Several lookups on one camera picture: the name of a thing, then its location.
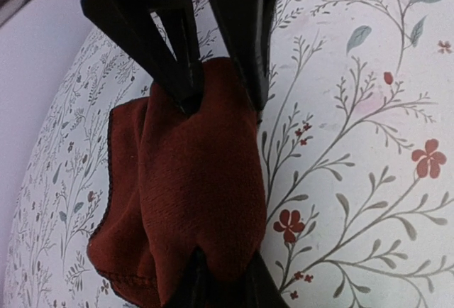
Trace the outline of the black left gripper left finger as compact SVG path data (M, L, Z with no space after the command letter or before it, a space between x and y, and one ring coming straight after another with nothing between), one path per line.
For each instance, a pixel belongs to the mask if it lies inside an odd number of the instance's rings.
M202 249L195 248L166 308L204 308L208 274L205 253Z

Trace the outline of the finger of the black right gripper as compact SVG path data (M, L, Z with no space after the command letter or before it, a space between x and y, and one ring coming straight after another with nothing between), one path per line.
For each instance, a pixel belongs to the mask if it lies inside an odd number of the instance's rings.
M230 58L256 111L269 94L270 39L277 0L209 0Z
M204 76L192 0L82 0L81 5L186 115L199 110Z

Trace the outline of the dark red towel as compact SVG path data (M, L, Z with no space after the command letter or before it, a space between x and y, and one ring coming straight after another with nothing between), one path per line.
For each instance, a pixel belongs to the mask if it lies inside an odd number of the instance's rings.
M109 205L87 255L139 307L171 298L195 248L217 280L237 280L265 235L256 113L231 60L203 69L191 116L158 84L110 113Z

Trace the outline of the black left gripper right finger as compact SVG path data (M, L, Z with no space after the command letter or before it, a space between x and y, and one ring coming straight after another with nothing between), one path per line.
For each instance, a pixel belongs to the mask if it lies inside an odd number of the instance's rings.
M288 308L258 251L254 252L245 274L247 308Z

